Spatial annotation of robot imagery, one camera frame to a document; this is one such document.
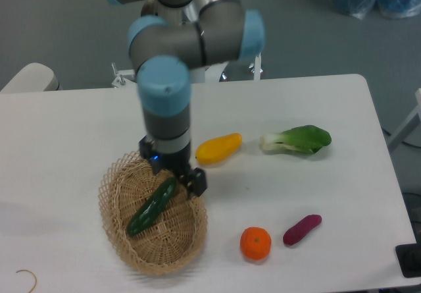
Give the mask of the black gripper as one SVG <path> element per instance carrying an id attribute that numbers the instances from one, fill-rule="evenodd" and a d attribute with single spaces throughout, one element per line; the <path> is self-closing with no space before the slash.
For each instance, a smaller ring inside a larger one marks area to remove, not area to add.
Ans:
<path id="1" fill-rule="evenodd" d="M 163 153 L 155 150 L 153 142 L 145 136 L 139 141 L 139 154 L 149 162 L 154 175 L 163 169 L 172 172 L 180 183 L 185 185 L 189 198 L 200 197 L 206 191 L 206 172 L 200 168 L 192 169 L 189 164 L 190 143 L 174 153 Z"/>

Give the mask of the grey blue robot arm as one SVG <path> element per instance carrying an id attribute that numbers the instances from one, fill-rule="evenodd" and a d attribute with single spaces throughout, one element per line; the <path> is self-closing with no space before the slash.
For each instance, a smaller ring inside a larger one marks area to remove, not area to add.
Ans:
<path id="1" fill-rule="evenodd" d="M 139 152 L 155 173 L 171 171 L 188 196 L 200 196 L 206 174 L 189 164 L 191 71 L 258 55 L 264 24 L 241 0 L 155 1 L 155 12 L 134 21 L 127 39 L 146 129 Z"/>

